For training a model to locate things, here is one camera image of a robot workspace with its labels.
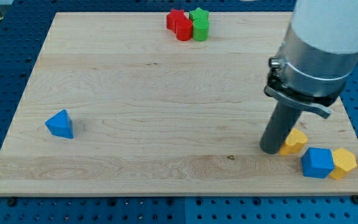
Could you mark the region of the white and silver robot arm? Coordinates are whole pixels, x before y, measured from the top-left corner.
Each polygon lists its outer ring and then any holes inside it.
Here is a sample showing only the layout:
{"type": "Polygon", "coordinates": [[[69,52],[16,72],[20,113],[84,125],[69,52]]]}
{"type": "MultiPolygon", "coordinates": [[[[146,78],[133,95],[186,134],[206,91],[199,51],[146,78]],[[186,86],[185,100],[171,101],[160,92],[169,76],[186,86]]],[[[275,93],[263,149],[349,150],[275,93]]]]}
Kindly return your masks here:
{"type": "Polygon", "coordinates": [[[265,94],[277,100],[273,115],[323,118],[358,62],[358,0],[301,0],[278,52],[270,57],[265,94]]]}

